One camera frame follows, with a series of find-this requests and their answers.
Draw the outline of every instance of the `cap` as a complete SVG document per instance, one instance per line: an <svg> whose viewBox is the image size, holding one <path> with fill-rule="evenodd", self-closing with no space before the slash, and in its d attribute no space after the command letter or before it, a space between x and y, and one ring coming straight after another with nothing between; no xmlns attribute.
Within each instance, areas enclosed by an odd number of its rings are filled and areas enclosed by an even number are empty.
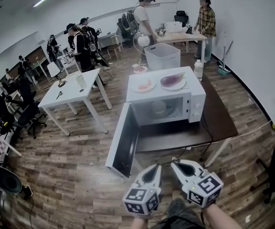
<svg viewBox="0 0 275 229"><path fill-rule="evenodd" d="M68 24L67 26L66 26L66 30L64 31L64 34L67 34L68 32L69 32L69 30L74 26L75 24Z"/></svg>
<svg viewBox="0 0 275 229"><path fill-rule="evenodd" d="M89 17L82 18L82 19L80 20L80 25L82 25L82 23L85 22L85 21L87 21L88 19L89 19Z"/></svg>

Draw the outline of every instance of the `dark tabletop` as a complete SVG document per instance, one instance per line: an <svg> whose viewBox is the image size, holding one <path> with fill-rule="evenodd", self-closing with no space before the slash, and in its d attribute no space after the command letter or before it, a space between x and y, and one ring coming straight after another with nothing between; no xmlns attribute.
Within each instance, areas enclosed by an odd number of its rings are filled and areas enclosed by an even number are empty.
<svg viewBox="0 0 275 229"><path fill-rule="evenodd" d="M197 146L238 135L238 131L218 93L206 75L201 84L206 92L202 120L146 125L140 128L136 152L148 152ZM205 121L212 133L206 130Z"/></svg>

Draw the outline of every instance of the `woman in plaid shirt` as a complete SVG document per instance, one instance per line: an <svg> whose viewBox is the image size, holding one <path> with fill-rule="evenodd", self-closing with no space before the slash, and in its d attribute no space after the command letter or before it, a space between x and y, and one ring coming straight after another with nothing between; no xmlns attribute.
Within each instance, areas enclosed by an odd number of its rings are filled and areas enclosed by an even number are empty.
<svg viewBox="0 0 275 229"><path fill-rule="evenodd" d="M199 26L199 32L207 37L208 44L205 49L205 63L210 62L212 56L213 37L217 36L215 32L215 15L213 9L210 7L210 0L200 0L200 10L198 21L194 27L196 31ZM194 56L197 59L201 58L202 41L198 41L198 53Z"/></svg>

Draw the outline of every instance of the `baseboard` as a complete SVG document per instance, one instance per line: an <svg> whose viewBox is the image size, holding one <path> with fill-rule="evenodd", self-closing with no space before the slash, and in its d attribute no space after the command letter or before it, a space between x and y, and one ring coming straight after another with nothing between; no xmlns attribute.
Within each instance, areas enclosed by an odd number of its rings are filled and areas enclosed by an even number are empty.
<svg viewBox="0 0 275 229"><path fill-rule="evenodd" d="M217 61L221 61L221 59L219 59L218 57L216 57L213 53L212 53L212 57L214 59L216 59ZM225 65L226 69L228 69L231 74L238 80L238 82L240 82L240 84L248 91L248 93L251 95L251 97L255 100L255 102L258 104L259 108L261 109L261 111L264 113L265 117L267 118L268 121L271 121L271 117L269 116L269 114L266 112L265 108L262 106L262 104L260 103L260 101L258 100L258 98L253 94L253 92L248 88L248 86L240 79L240 77L238 75L236 75L231 68L229 68L227 65ZM271 127L275 130L275 125L273 122L271 122Z"/></svg>

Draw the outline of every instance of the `backpack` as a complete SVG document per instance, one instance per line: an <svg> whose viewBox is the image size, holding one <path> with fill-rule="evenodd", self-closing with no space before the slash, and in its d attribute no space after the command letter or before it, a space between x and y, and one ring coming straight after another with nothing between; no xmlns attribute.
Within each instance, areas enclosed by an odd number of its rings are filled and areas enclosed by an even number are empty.
<svg viewBox="0 0 275 229"><path fill-rule="evenodd" d="M122 15L122 25L127 33L131 35L135 35L139 28L139 23L135 20L134 11L137 7L141 7L140 5L136 6L134 10L129 10L127 13Z"/></svg>

